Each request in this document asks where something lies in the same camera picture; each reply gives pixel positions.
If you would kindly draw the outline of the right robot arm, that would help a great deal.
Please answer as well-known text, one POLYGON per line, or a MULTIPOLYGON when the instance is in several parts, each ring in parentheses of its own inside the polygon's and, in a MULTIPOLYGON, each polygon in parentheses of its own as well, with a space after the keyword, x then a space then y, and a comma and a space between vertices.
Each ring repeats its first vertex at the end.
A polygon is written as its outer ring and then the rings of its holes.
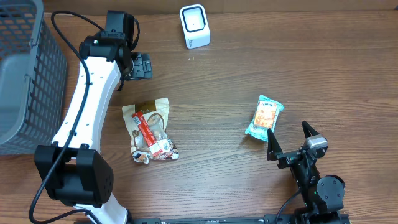
POLYGON ((267 160, 277 161, 279 169, 289 168, 297 183, 298 191, 266 220, 274 223, 296 224, 343 224, 349 223, 349 216, 342 215, 344 208, 345 182, 337 175, 320 176, 316 161, 328 149, 327 139, 314 130, 306 121, 302 122, 305 142, 296 151, 283 152, 272 130, 267 131, 267 160), (298 195, 302 196, 304 207, 295 209, 292 215, 283 215, 286 206, 298 195))

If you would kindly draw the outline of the teal tissue pack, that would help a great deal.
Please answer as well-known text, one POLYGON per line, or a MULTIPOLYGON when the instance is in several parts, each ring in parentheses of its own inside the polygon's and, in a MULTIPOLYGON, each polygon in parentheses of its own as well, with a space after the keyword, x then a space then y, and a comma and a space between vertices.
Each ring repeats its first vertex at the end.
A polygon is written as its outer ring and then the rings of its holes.
POLYGON ((258 140, 268 141, 267 131, 274 132, 279 113, 284 110, 284 105, 276 100, 260 95, 252 121, 245 134, 258 140))

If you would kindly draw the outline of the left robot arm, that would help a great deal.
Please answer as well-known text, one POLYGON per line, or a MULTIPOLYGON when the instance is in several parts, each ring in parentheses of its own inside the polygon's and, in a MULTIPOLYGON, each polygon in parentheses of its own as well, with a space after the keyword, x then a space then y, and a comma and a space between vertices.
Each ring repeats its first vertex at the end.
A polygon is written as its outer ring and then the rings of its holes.
POLYGON ((86 215, 90 223, 132 223, 113 195, 114 174, 103 159, 100 139, 109 102, 126 80, 152 76, 149 61, 135 48, 140 28, 126 12, 109 11, 105 26, 73 49, 80 62, 67 115, 48 146, 37 146, 34 162, 42 179, 39 192, 86 215))

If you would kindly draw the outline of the red snack bar wrapper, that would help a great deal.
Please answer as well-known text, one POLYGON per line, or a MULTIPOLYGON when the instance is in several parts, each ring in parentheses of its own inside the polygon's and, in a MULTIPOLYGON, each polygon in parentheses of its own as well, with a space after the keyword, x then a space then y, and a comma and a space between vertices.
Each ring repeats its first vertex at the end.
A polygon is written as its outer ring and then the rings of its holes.
POLYGON ((132 115, 133 121, 139 128, 140 132, 143 135, 145 142, 148 145, 150 153, 155 157, 159 154, 165 152, 163 146, 157 142, 155 137, 153 136, 148 124, 146 123, 143 114, 138 111, 132 115))

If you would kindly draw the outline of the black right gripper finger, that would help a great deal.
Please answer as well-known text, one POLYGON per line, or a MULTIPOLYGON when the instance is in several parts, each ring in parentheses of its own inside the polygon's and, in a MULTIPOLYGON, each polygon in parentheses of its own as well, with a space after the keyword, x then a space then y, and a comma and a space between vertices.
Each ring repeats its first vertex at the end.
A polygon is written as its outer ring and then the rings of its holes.
POLYGON ((320 134, 315 129, 313 129, 306 121, 302 121, 302 128, 306 138, 320 134))
POLYGON ((277 139, 274 135, 274 132, 271 129, 267 130, 267 160, 268 161, 275 161, 278 160, 278 156, 282 154, 282 149, 277 142, 277 139))

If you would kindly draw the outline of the brown nut snack pouch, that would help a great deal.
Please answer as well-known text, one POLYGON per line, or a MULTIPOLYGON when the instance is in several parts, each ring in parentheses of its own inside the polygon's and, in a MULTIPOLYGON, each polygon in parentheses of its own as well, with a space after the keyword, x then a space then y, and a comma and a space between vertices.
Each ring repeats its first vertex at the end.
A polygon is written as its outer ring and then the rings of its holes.
POLYGON ((166 133, 169 109, 168 98, 160 98, 122 107, 124 122, 131 137, 131 156, 134 161, 147 164, 150 160, 165 161, 177 160, 179 158, 176 145, 166 133), (158 156, 154 157, 150 153, 142 133, 133 121, 132 115, 138 111, 143 114, 153 136, 164 148, 165 152, 158 156))

